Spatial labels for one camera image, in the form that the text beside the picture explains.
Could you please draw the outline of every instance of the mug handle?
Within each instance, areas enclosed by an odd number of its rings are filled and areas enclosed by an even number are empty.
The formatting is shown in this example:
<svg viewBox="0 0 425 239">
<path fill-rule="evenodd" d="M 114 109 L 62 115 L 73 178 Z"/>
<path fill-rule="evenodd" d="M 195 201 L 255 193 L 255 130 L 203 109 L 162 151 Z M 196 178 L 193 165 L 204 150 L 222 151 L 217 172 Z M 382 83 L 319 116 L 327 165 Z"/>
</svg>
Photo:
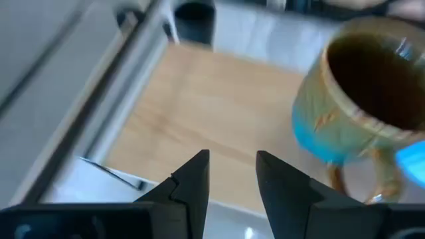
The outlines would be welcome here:
<svg viewBox="0 0 425 239">
<path fill-rule="evenodd" d="M 396 165 L 393 149 L 370 149 L 369 155 L 375 166 L 377 185 L 366 204 L 398 202 L 404 189 L 400 169 Z M 327 174 L 332 188 L 348 195 L 341 165 L 328 164 Z"/>
</svg>

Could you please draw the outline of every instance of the mug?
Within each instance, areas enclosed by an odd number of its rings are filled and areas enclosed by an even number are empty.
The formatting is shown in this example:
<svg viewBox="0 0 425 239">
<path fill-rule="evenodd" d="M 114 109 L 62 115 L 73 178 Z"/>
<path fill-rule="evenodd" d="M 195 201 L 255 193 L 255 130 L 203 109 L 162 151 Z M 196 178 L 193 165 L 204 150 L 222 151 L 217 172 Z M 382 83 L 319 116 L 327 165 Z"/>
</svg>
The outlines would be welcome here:
<svg viewBox="0 0 425 239">
<path fill-rule="evenodd" d="M 335 190 L 347 194 L 344 164 L 369 158 L 377 185 L 366 202 L 398 201 L 395 153 L 425 139 L 425 33 L 384 18 L 345 23 L 301 84 L 292 127 Z"/>
</svg>

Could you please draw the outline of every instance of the wood grain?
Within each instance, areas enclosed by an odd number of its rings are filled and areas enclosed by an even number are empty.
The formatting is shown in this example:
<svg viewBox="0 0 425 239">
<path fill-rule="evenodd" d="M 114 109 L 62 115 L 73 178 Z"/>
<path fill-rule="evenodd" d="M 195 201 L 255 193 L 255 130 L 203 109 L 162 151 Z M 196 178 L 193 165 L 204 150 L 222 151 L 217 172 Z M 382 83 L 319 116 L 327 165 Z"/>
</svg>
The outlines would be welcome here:
<svg viewBox="0 0 425 239">
<path fill-rule="evenodd" d="M 210 149 L 210 199 L 264 214 L 257 150 L 326 182 L 325 165 L 292 134 L 292 102 L 302 79 L 198 46 L 170 45 L 105 165 L 161 182 Z"/>
</svg>

